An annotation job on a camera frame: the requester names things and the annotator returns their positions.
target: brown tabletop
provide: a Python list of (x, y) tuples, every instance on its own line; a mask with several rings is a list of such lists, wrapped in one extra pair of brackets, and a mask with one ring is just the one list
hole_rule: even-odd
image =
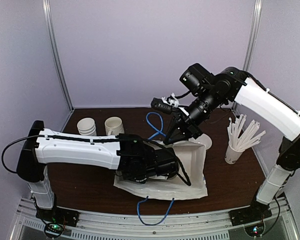
[[(64, 132), (78, 134), (77, 122), (82, 118), (91, 117), (96, 122), (97, 134), (102, 136), (105, 135), (105, 120), (118, 116), (123, 121), (126, 133), (148, 138), (154, 133), (146, 122), (146, 114), (151, 111), (151, 108), (145, 107), (76, 109)], [(161, 115), (166, 131), (171, 117)], [(202, 213), (249, 205), (264, 181), (264, 174), (252, 149), (246, 150), (233, 165), (225, 162), (229, 116), (232, 116), (232, 113), (216, 109), (207, 122), (223, 118), (217, 123), (202, 123), (200, 126), (212, 139), (212, 147), (207, 151), (203, 170), (208, 196), (175, 201), (171, 214)], [(158, 116), (152, 115), (149, 119), (152, 124), (160, 127)], [(142, 198), (114, 187), (114, 172), (109, 169), (51, 163), (48, 165), (48, 174), (52, 190), (57, 195), (57, 204), (61, 207), (111, 214), (137, 214), (137, 202)], [(163, 215), (169, 204), (169, 201), (149, 199), (141, 205), (140, 212), (143, 215)]]

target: stacked paper cups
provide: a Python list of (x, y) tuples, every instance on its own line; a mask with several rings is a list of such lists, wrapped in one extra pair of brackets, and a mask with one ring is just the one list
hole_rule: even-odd
[(97, 128), (95, 120), (90, 117), (81, 119), (77, 123), (78, 132), (84, 136), (97, 136)]

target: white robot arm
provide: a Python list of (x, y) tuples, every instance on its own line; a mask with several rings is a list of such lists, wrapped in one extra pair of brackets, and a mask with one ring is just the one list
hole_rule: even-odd
[(235, 67), (213, 75), (196, 63), (183, 73), (180, 81), (196, 97), (188, 107), (175, 109), (158, 98), (151, 103), (154, 109), (173, 114), (163, 141), (165, 144), (200, 136), (199, 124), (208, 119), (215, 108), (228, 104), (228, 101), (251, 109), (283, 133), (276, 164), (255, 194), (251, 206), (230, 212), (233, 225), (262, 219), (268, 204), (300, 167), (300, 112), (273, 95), (250, 73)]
[[(199, 124), (208, 119), (220, 104), (228, 104), (228, 101), (248, 107), (283, 133), (276, 164), (255, 194), (251, 206), (240, 209), (239, 212), (230, 212), (233, 225), (262, 219), (269, 212), (268, 205), (279, 189), (300, 167), (300, 112), (274, 96), (251, 74), (235, 67), (228, 67), (213, 75), (196, 63), (183, 73), (180, 81), (196, 97), (189, 106), (169, 104), (161, 98), (154, 98), (151, 102), (154, 109), (173, 114), (163, 141), (165, 145), (199, 137), (203, 134)], [(165, 148), (155, 142), (163, 149), (154, 150), (145, 144), (148, 140), (137, 135), (66, 134), (44, 128), (42, 121), (36, 121), (29, 136), (32, 137), (24, 143), (17, 173), (28, 182), (39, 210), (56, 212), (56, 199), (50, 187), (46, 167), (48, 163), (100, 166), (121, 171), (124, 179), (139, 183), (145, 183), (152, 176), (181, 177), (178, 173), (181, 168), (186, 177), (186, 180), (182, 180), (191, 185), (172, 148)]]

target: purple-white backdrop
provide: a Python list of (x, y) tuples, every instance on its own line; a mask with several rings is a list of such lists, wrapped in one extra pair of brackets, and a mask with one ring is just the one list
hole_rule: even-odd
[[(300, 1), (263, 1), (250, 72), (271, 92), (300, 110)], [(266, 130), (257, 152), (263, 167), (270, 171), (283, 135), (254, 112), (243, 107), (238, 110)], [(287, 183), (285, 193), (300, 232), (300, 170)]]
[(179, 77), (197, 62), (215, 74), (241, 69), (254, 10), (242, 0), (50, 2), (75, 107), (149, 106), (183, 94)]
[[(1, 165), (1, 152), (28, 135), (34, 120), (61, 130), (69, 111), (58, 82), (41, 1), (0, 1), (0, 240), (9, 228), (27, 183)], [(8, 150), (16, 169), (22, 144)]]

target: metal frame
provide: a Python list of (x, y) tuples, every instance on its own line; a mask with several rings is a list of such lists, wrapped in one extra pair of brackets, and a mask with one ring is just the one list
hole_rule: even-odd
[[(248, 41), (248, 46), (245, 53), (245, 59), (243, 63), (243, 70), (249, 71), (252, 61), (252, 56), (254, 53), (257, 36), (259, 32), (259, 26), (260, 26), (260, 20), (261, 20), (261, 10), (262, 10), (262, 3), (263, 0), (255, 0), (254, 1), (254, 11), (253, 11), (253, 17), (252, 17), (252, 23), (251, 23), (251, 29), (250, 29), (250, 37)], [(235, 102), (233, 104), (233, 110), (235, 111), (237, 109), (238, 105)]]
[[(290, 240), (300, 239), (294, 222), (290, 206), (285, 197), (278, 198), (281, 215), (284, 217), (284, 227), (288, 231)], [(275, 201), (270, 203), (272, 217), (278, 214)], [(66, 227), (64, 237), (70, 239), (130, 239), (130, 240), (195, 240), (213, 239), (209, 236), (222, 236), (214, 239), (229, 239), (229, 231), (241, 229), (243, 225), (232, 226), (229, 210), (219, 210), (195, 214), (169, 215), (163, 224), (144, 226), (136, 215), (108, 214), (79, 210), (79, 219), (76, 227)], [(145, 215), (147, 222), (157, 222), (162, 216)], [(22, 198), (14, 217), (14, 225), (10, 230), (10, 240), (18, 240), (23, 226), (42, 231), (43, 224), (36, 218), (34, 201)]]
[(74, 110), (74, 107), (73, 107), (71, 99), (70, 99), (69, 91), (68, 91), (67, 84), (65, 81), (64, 72), (62, 70), (60, 56), (58, 53), (57, 41), (56, 41), (54, 25), (53, 25), (53, 21), (52, 21), (51, 10), (50, 10), (50, 1), (42, 0), (42, 4), (43, 4), (44, 17), (45, 17), (46, 25), (48, 28), (49, 37), (50, 37), (50, 43), (51, 43), (56, 72), (57, 72), (58, 79), (59, 79), (59, 82), (61, 85), (62, 93), (66, 100), (66, 104), (68, 106), (69, 111), (71, 112)]

